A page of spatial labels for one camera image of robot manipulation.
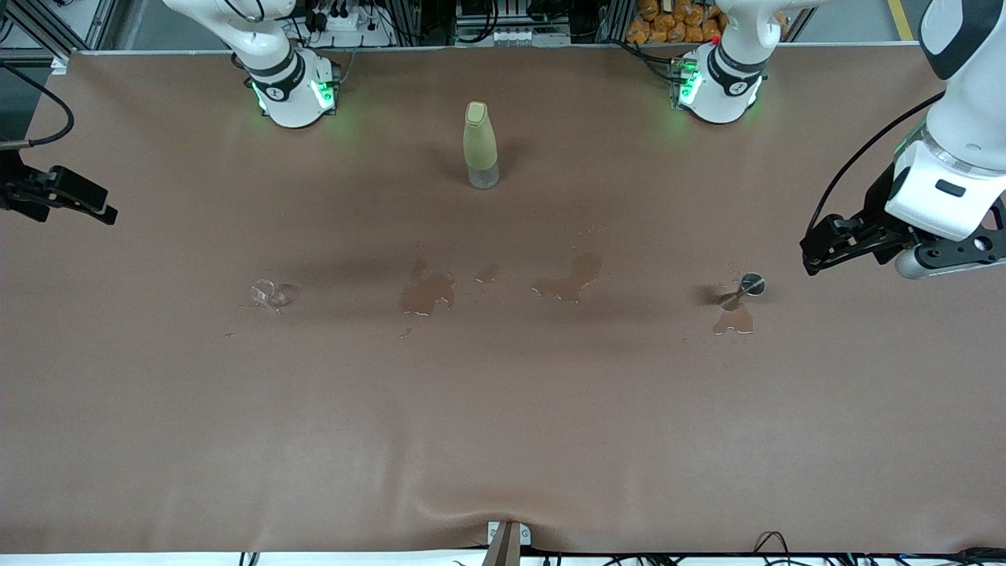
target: brown tablecloth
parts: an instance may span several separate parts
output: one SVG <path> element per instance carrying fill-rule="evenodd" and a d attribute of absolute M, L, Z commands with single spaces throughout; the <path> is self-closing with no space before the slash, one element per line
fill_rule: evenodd
<path fill-rule="evenodd" d="M 617 49 L 363 53 L 291 131 L 225 56 L 73 57 L 49 83 L 76 128 L 23 155 L 121 212 L 0 216 L 0 550 L 456 547 L 500 518 L 567 551 L 1006 545 L 1003 271 L 800 261 L 834 172 L 939 82 L 910 46 L 770 72 L 715 127 Z M 533 291 L 584 264 L 578 303 Z M 754 333 L 714 336 L 703 290 L 746 270 Z M 298 289 L 282 316 L 260 277 Z M 445 277 L 453 309 L 402 315 Z"/>

